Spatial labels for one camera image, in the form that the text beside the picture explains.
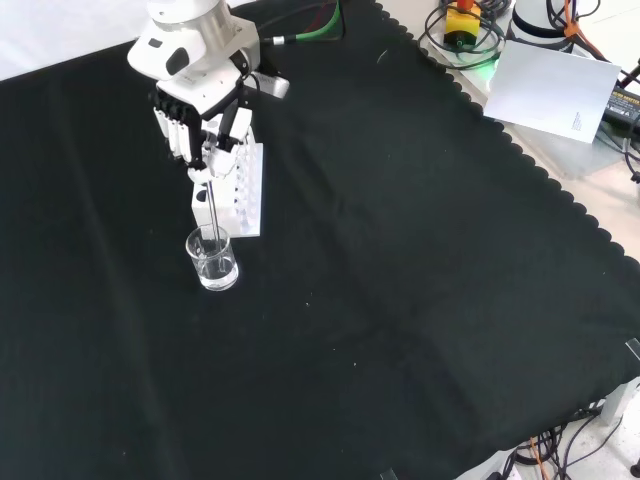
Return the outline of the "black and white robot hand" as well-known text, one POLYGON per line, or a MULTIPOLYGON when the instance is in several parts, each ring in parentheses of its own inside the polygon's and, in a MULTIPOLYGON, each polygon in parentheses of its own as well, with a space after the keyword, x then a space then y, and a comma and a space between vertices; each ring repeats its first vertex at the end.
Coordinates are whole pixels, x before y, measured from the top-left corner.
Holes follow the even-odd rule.
POLYGON ((252 112, 242 106, 250 73, 246 53, 238 50, 209 71, 183 71, 159 82, 150 96, 171 157, 186 166, 196 185, 235 168, 252 121, 252 112))

